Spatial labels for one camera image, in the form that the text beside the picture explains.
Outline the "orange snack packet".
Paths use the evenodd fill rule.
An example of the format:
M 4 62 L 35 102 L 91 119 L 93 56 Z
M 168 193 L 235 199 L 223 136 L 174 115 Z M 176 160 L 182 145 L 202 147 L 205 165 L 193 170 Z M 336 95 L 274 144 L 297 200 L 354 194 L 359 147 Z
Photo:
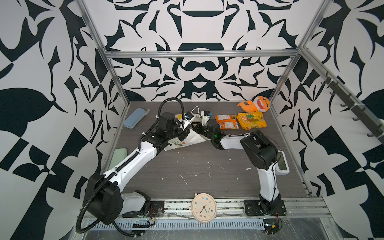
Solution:
M 236 115 L 216 115 L 215 120 L 221 130 L 238 130 L 239 124 Z

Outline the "white green paper bag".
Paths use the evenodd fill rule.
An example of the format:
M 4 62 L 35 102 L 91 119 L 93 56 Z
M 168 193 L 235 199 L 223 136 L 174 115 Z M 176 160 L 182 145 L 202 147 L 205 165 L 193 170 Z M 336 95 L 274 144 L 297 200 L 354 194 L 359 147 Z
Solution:
M 195 115 L 195 117 L 191 123 L 190 134 L 184 141 L 180 141 L 176 138 L 169 140 L 169 145 L 165 148 L 165 151 L 170 151 L 174 149 L 179 149 L 179 148 L 203 143 L 208 140 L 208 138 L 196 133 L 193 130 L 193 125 L 195 123 L 202 123 L 201 112 L 202 111 L 200 111 L 200 108 L 198 106 L 195 106 L 192 109 L 192 113 Z

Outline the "yellow snack packet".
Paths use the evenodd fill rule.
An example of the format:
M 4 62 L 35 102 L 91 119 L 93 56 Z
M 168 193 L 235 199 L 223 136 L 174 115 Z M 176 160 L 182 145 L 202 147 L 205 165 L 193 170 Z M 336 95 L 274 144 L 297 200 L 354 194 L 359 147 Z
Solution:
M 239 113 L 237 114 L 237 120 L 244 130 L 267 127 L 267 122 L 261 112 Z

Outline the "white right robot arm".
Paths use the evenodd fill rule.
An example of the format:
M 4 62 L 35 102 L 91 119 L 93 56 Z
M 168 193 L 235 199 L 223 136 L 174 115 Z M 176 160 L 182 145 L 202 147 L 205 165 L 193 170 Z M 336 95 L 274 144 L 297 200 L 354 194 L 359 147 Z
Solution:
M 276 176 L 287 175 L 290 169 L 285 153 L 276 147 L 271 138 L 259 130 L 247 134 L 227 135 L 214 120 L 209 120 L 206 125 L 193 124 L 193 130 L 211 140 L 216 149 L 245 151 L 250 162 L 257 168 L 260 196 L 258 200 L 245 201 L 247 216 L 285 214 L 286 208 L 278 190 Z

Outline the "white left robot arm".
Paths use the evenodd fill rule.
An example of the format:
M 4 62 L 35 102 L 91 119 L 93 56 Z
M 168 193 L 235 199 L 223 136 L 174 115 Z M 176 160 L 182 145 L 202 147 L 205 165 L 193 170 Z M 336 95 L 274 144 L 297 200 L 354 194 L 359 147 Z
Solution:
M 154 159 L 174 138 L 185 139 L 193 114 L 185 114 L 182 119 L 175 114 L 158 111 L 155 123 L 138 140 L 137 148 L 122 162 L 104 174 L 94 173 L 88 180 L 83 207 L 76 222 L 76 232 L 83 234 L 102 222 L 116 224 L 116 219 L 124 214 L 132 217 L 148 215 L 151 199 L 146 194 L 135 191 L 127 197 L 121 192 L 132 177 Z

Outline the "orange shark plush toy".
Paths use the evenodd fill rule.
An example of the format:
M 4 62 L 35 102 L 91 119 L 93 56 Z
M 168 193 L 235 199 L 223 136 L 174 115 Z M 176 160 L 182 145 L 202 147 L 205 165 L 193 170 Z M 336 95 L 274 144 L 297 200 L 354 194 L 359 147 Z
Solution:
M 258 96 L 253 101 L 243 101 L 238 104 L 243 111 L 250 112 L 267 112 L 271 107 L 271 102 L 268 98 Z

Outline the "light green tray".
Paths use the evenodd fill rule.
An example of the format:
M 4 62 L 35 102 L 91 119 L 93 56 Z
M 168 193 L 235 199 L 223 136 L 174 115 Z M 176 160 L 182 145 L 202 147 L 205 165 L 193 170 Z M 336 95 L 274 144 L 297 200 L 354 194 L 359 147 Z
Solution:
M 126 148 L 115 149 L 109 165 L 109 170 L 117 166 L 127 156 L 128 156 L 128 150 Z

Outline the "round wooden clock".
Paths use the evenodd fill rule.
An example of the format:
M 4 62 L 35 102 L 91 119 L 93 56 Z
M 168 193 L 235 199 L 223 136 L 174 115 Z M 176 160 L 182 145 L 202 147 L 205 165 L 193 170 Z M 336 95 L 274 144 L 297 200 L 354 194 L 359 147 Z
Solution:
M 211 222 L 217 215 L 216 200 L 207 193 L 195 194 L 191 203 L 194 218 L 201 223 Z

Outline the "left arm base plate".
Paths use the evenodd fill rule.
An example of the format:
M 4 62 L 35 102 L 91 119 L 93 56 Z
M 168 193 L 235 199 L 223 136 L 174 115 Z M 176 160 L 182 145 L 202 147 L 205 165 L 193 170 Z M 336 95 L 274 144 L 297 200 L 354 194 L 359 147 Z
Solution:
M 146 201 L 138 212 L 127 212 L 122 214 L 123 218 L 155 218 L 164 213 L 164 201 Z

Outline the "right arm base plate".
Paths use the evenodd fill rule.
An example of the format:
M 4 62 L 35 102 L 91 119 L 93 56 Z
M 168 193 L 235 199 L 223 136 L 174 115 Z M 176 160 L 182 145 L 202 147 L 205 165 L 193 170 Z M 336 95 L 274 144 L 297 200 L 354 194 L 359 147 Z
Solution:
M 284 201 L 276 198 L 272 202 L 261 198 L 260 200 L 245 200 L 245 214 L 249 217 L 256 216 L 285 216 L 287 208 Z

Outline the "wall hook rail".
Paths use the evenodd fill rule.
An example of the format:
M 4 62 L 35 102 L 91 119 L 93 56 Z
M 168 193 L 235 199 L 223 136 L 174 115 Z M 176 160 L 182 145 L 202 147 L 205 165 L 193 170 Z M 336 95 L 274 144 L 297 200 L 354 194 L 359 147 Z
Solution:
M 353 118 L 355 122 L 362 122 L 365 127 L 370 131 L 367 134 L 369 138 L 376 138 L 382 145 L 384 144 L 384 123 L 364 104 L 358 97 L 349 90 L 345 84 L 339 79 L 333 79 L 329 72 L 321 74 L 325 77 L 322 85 L 327 85 L 331 88 L 332 96 L 338 96 L 341 101 L 342 108 L 346 108 L 354 113 L 356 116 Z

